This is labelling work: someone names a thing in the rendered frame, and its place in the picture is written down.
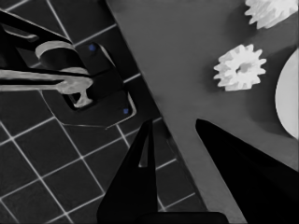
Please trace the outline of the dark robot body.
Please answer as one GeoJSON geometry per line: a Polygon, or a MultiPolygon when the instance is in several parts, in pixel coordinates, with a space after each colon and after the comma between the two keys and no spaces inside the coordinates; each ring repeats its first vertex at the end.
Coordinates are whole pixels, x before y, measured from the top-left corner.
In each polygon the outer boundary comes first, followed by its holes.
{"type": "Polygon", "coordinates": [[[90,74],[66,37],[0,8],[0,92],[41,91],[63,125],[110,128],[136,113],[106,49],[90,74]]]}

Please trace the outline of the small white toothed gear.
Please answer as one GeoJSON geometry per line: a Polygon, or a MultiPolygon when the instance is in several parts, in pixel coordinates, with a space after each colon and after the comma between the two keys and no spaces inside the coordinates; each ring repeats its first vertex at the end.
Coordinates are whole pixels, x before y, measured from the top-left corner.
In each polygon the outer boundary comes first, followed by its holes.
{"type": "Polygon", "coordinates": [[[250,90],[253,85],[261,82],[259,75],[266,71],[263,65],[266,59],[261,59],[263,51],[254,50],[252,44],[239,45],[220,56],[219,63],[214,66],[218,72],[214,79],[218,79],[218,86],[226,91],[250,90]]]}
{"type": "Polygon", "coordinates": [[[299,0],[245,0],[249,8],[246,16],[250,16],[249,24],[256,24],[257,29],[269,29],[288,19],[298,11],[299,0]]]}

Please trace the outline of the large thick white disc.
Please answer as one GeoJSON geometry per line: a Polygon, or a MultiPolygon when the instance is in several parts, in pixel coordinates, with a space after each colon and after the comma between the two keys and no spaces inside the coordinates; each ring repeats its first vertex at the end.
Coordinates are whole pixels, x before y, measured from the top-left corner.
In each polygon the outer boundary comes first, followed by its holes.
{"type": "Polygon", "coordinates": [[[299,140],[299,49],[283,66],[275,94],[278,118],[283,128],[299,140]]]}

